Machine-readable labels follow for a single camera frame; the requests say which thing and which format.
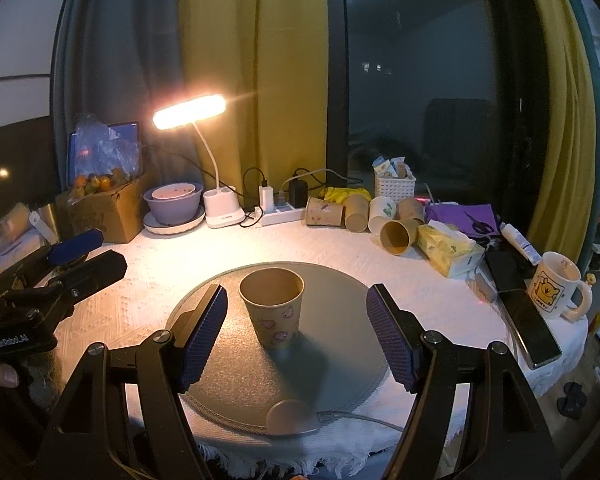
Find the tissue box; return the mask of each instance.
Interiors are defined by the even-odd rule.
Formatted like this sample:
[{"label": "tissue box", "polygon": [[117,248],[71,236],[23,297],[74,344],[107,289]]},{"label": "tissue box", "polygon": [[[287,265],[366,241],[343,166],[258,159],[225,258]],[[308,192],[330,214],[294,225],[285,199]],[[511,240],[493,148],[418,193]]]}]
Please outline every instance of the tissue box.
[{"label": "tissue box", "polygon": [[143,229],[142,218],[149,211],[142,196],[153,187],[152,174],[145,173],[128,184],[87,195],[70,204],[69,192],[56,197],[58,218],[65,218],[73,235],[89,229],[102,231],[105,242],[126,244]]},{"label": "tissue box", "polygon": [[428,225],[418,227],[418,247],[427,255],[433,268],[446,278],[475,269],[484,254],[480,245],[459,247],[451,238]]}]

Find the tablecloth fringe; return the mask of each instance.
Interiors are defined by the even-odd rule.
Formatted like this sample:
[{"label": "tablecloth fringe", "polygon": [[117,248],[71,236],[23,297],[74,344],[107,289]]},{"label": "tablecloth fringe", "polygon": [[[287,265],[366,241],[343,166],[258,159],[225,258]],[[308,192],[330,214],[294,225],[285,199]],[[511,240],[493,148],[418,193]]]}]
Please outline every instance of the tablecloth fringe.
[{"label": "tablecloth fringe", "polygon": [[364,457],[346,456],[340,458],[312,457],[304,460],[276,460],[274,463],[268,460],[258,461],[243,455],[218,449],[217,447],[198,444],[200,453],[205,460],[216,459],[221,467],[234,478],[253,478],[259,473],[258,478],[266,474],[278,472],[279,478],[287,472],[302,474],[304,476],[317,473],[317,465],[323,464],[328,471],[332,471],[337,478],[342,478],[343,471],[347,476],[358,473],[366,464],[367,455]]}]

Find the gray round mat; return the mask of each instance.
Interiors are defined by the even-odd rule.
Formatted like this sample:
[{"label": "gray round mat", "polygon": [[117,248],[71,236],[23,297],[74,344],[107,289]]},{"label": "gray round mat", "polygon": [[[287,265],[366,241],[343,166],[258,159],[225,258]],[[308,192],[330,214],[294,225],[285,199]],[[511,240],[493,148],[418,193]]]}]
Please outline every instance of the gray round mat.
[{"label": "gray round mat", "polygon": [[[300,334],[289,348],[267,351],[256,338],[238,293],[240,281],[263,267],[284,267],[304,279]],[[377,387],[387,363],[366,316],[367,287],[329,267],[271,262],[229,270],[197,286],[171,313],[193,310],[210,283],[227,290],[228,313],[202,378],[185,394],[199,412],[218,424],[266,433],[269,409],[297,399],[312,410],[350,411]]]}]

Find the black charger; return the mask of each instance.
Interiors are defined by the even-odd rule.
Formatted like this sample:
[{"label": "black charger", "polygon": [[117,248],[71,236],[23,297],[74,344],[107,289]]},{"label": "black charger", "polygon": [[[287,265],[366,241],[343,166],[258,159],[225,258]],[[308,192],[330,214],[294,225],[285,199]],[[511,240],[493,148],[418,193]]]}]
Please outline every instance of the black charger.
[{"label": "black charger", "polygon": [[306,207],[309,197],[309,185],[299,178],[289,182],[289,203],[296,209]]}]

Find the white tablecloth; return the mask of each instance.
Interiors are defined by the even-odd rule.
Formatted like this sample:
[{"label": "white tablecloth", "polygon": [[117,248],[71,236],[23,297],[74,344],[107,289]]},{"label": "white tablecloth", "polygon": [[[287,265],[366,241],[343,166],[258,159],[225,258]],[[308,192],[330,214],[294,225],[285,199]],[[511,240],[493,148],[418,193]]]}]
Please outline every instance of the white tablecloth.
[{"label": "white tablecloth", "polygon": [[[391,256],[368,233],[308,228],[304,222],[216,230],[202,224],[192,232],[169,238],[143,231],[129,244],[108,248],[125,255],[126,277],[78,304],[74,315],[58,326],[65,380],[90,343],[102,341],[109,348],[137,344],[163,328],[177,303],[195,286],[235,267],[271,261],[321,264],[346,272],[365,285],[384,283],[398,306],[412,311],[426,330],[438,330],[462,345],[485,348],[491,341],[502,340],[511,346],[499,314],[478,300],[464,276],[444,278],[414,248],[401,257]],[[538,396],[576,366],[587,335],[585,319],[574,324],[563,319],[548,323],[562,349],[560,360],[529,370],[520,357]],[[141,418],[136,387],[128,386],[127,397],[130,415]],[[460,384],[448,439],[464,425],[467,398],[468,386]],[[413,399],[388,374],[356,412],[404,425]],[[306,474],[322,461],[338,475],[354,474],[365,464],[369,452],[394,446],[400,436],[379,424],[341,419],[311,436],[271,440],[227,430],[183,404],[203,450],[220,458],[234,476],[254,474],[258,460],[272,466],[293,466]]]}]

